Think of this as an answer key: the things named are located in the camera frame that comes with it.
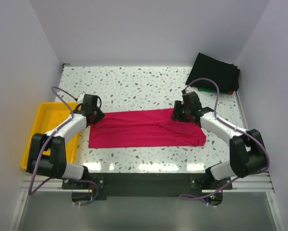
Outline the magenta t shirt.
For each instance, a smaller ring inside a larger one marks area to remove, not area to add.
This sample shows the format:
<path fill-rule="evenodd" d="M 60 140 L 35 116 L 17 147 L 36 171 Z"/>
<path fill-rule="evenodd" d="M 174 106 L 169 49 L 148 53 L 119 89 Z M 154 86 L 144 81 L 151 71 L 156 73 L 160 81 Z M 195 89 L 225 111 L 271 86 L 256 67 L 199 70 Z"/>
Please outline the magenta t shirt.
<path fill-rule="evenodd" d="M 106 113 L 91 125 L 89 148 L 203 146 L 206 135 L 192 123 L 173 121 L 172 108 Z"/>

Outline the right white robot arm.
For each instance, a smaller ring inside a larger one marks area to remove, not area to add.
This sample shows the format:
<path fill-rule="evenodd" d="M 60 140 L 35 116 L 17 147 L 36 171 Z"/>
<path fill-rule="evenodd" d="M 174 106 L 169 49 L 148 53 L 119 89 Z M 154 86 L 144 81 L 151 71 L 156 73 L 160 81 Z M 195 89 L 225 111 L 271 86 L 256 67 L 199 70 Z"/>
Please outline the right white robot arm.
<path fill-rule="evenodd" d="M 229 146 L 229 160 L 205 170 L 205 184 L 230 177 L 244 178 L 268 170 L 270 159 L 261 133 L 237 127 L 219 117 L 215 109 L 203 107 L 198 95 L 182 91 L 182 101 L 175 101 L 172 120 L 193 123 L 211 131 Z"/>

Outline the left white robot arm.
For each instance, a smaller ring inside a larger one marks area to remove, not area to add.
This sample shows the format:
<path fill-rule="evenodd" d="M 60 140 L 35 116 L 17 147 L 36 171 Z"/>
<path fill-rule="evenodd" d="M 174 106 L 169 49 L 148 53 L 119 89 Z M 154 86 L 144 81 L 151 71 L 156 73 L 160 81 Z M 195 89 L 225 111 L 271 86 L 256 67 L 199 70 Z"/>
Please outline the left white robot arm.
<path fill-rule="evenodd" d="M 84 94 L 80 102 L 61 124 L 46 133 L 32 136 L 26 172 L 53 179 L 84 180 L 88 169 L 67 161 L 66 145 L 80 131 L 105 117 L 102 101 L 97 95 Z"/>

